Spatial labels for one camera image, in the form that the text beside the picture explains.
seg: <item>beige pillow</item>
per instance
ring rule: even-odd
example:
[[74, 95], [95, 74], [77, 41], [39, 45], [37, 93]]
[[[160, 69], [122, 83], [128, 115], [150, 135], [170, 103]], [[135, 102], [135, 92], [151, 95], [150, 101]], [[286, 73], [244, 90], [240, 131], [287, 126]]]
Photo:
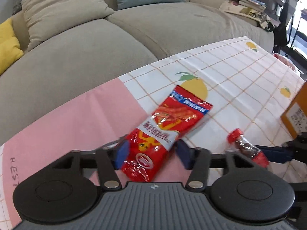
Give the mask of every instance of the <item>beige pillow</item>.
[[114, 13], [104, 0], [22, 0], [21, 4], [30, 35], [28, 51], [65, 30]]

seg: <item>yellow lemon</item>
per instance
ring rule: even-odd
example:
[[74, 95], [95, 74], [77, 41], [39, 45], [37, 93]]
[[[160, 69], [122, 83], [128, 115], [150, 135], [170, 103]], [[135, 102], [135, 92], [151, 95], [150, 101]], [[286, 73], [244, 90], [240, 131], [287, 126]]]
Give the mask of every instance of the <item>yellow lemon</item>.
[[251, 48], [251, 49], [256, 49], [256, 45], [255, 44], [253, 44], [252, 42], [246, 42], [246, 45], [249, 47], [249, 48]]
[[288, 87], [281, 88], [280, 93], [287, 98], [289, 98], [291, 96], [291, 92], [290, 92]]
[[204, 82], [200, 78], [191, 75], [190, 73], [187, 72], [180, 72], [180, 73], [185, 73], [185, 75], [182, 75], [180, 78], [180, 80], [185, 80], [185, 82], [183, 82], [180, 86], [186, 89], [187, 91], [193, 93], [200, 99], [206, 100], [208, 96], [208, 90]]

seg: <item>orange box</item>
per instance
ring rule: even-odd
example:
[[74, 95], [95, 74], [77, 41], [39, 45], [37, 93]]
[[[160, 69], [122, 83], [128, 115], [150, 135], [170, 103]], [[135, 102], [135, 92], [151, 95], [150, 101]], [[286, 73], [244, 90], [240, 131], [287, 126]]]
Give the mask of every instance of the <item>orange box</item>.
[[294, 97], [281, 120], [287, 127], [293, 138], [300, 132], [307, 131], [307, 83], [305, 82], [300, 91]]

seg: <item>stack of books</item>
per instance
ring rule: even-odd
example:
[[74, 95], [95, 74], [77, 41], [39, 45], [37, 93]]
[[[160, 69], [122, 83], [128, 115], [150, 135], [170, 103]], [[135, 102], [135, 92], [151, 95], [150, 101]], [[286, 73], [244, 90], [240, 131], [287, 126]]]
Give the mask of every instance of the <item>stack of books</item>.
[[265, 3], [260, 2], [258, 0], [237, 0], [237, 1], [240, 5], [252, 8], [259, 12], [264, 12], [264, 10], [266, 9]]

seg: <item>sofa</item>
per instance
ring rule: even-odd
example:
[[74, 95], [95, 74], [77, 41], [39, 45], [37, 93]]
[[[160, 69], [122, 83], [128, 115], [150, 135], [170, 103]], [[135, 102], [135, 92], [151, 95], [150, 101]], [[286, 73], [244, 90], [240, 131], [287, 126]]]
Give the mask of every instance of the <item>sofa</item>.
[[247, 36], [266, 51], [274, 36], [254, 21], [218, 10], [223, 0], [186, 0], [117, 10], [60, 33], [27, 52], [23, 12], [12, 16], [25, 51], [0, 76], [0, 145], [80, 94], [176, 53]]

